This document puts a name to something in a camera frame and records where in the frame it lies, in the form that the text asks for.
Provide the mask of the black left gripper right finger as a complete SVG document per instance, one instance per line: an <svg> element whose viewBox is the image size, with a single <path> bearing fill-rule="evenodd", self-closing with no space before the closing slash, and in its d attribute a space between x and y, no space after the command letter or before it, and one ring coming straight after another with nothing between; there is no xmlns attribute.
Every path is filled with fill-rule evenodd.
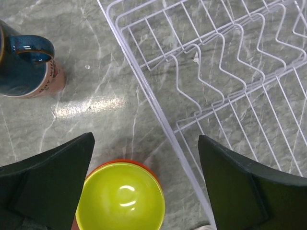
<svg viewBox="0 0 307 230"><path fill-rule="evenodd" d="M200 135L201 168L219 230L305 230L307 180Z"/></svg>

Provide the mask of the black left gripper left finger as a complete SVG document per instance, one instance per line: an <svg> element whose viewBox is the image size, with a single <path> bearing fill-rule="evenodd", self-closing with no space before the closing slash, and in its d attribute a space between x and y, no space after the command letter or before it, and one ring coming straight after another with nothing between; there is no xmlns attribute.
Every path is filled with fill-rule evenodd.
<svg viewBox="0 0 307 230"><path fill-rule="evenodd" d="M0 168L0 228L24 218L52 230L72 227L94 150L91 132Z"/></svg>

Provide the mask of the pink printed ceramic mug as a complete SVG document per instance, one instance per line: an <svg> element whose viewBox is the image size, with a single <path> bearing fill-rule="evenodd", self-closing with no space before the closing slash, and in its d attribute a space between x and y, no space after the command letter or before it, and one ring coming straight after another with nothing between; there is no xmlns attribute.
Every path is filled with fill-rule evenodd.
<svg viewBox="0 0 307 230"><path fill-rule="evenodd" d="M17 96L5 94L3 96L23 99L41 97L60 92L64 89L65 85L66 77L62 66L56 60L53 60L47 63L43 81L33 91Z"/></svg>

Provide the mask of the dark blue ceramic mug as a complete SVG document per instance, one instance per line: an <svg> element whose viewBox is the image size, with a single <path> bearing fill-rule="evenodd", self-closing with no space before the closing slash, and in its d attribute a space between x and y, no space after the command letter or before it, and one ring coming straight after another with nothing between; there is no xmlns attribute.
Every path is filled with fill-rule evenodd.
<svg viewBox="0 0 307 230"><path fill-rule="evenodd" d="M43 81L47 62L55 55L53 44L37 35L22 35L0 22L0 93L21 96Z"/></svg>

